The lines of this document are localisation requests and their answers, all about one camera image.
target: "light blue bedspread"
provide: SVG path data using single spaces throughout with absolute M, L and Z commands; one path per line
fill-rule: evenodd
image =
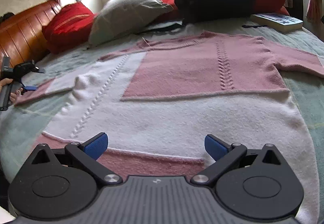
M 281 34 L 266 27 L 244 29 L 241 27 L 243 24 L 252 23 L 245 19 L 217 20 L 188 25 L 173 32 L 148 33 L 143 37 L 148 40 L 161 40 L 197 35 L 203 30 L 227 34 L 247 34 L 263 36 L 268 40 L 286 46 L 324 56 L 324 43 L 306 30 Z M 58 56 L 49 55 L 41 62 L 47 73 L 44 75 L 32 74 L 25 77 L 24 82 L 26 85 L 39 84 L 45 79 L 62 75 L 79 66 L 94 62 L 98 57 L 108 52 L 130 47 L 141 38 L 141 36 L 130 35 L 89 50 L 84 45 Z M 322 152 L 324 147 L 324 80 L 300 72 L 281 72 L 281 75 L 307 124 L 315 146 L 320 177 L 320 220 L 322 220 L 324 219 L 324 156 Z M 51 118 L 62 108 L 68 94 L 68 92 L 56 94 L 20 107 L 10 108 L 9 111 L 1 114 L 0 160 L 9 181 L 13 180 L 22 166 L 36 137 L 40 135 Z

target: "cable knit pattern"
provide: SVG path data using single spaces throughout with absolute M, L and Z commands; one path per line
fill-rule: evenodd
M 103 87 L 99 90 L 98 95 L 92 100 L 91 105 L 87 108 L 85 114 L 82 116 L 81 120 L 77 123 L 77 125 L 73 129 L 73 131 L 71 133 L 72 139 L 77 138 L 78 134 L 85 127 L 86 122 L 91 117 L 91 115 L 95 111 L 96 107 L 99 105 L 102 97 L 107 93 L 107 91 L 111 87 L 111 84 L 114 81 L 116 75 L 118 74 L 119 70 L 124 66 L 124 64 L 128 58 L 129 58 L 129 55 L 124 56 L 122 58 L 122 60 L 120 61 L 120 63 L 117 65 L 117 67 L 112 71 L 108 80 L 105 82 Z
M 143 40 L 127 53 L 139 51 L 147 53 L 122 101 L 289 91 L 278 70 L 324 77 L 316 55 L 263 37 L 203 32 L 164 41 Z M 105 59 L 122 54 L 112 53 Z
M 220 77 L 220 87 L 222 90 L 233 90 L 233 79 L 231 74 L 231 66 L 224 48 L 224 44 L 217 44 L 217 59 L 218 59 L 218 70 Z

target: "sweater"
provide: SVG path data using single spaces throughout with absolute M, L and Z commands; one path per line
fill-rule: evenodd
M 38 97 L 72 93 L 38 143 L 62 147 L 106 132 L 110 148 L 101 162 L 123 177 L 196 174 L 213 163 L 204 149 L 209 133 L 252 149 L 273 143 L 305 191 L 297 219 L 316 224 L 314 145 L 278 69 L 323 76 L 321 61 L 261 37 L 204 32 L 143 40 L 43 84 Z
M 140 51 L 148 53 L 122 100 L 289 91 L 278 70 L 324 77 L 320 56 L 263 37 L 212 32 L 164 41 L 143 40 L 101 60 Z

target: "finger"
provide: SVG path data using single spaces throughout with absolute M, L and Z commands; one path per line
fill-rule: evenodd
M 5 78 L 5 79 L 0 81 L 0 86 L 5 86 L 7 84 L 11 84 L 12 81 L 13 81 L 12 79 Z
M 16 95 L 15 93 L 11 93 L 11 94 L 10 94 L 10 97 L 11 97 L 11 98 L 14 98 L 14 99 L 17 99 L 17 98 L 18 98 L 18 95 Z

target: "metal screw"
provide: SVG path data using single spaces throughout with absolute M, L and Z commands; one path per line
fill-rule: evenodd
M 205 175 L 195 175 L 192 177 L 192 180 L 196 183 L 206 183 L 209 178 Z
M 115 183 L 115 182 L 118 182 L 120 179 L 120 176 L 118 175 L 115 175 L 115 174 L 109 174 L 109 175 L 106 175 L 104 180 L 108 183 Z

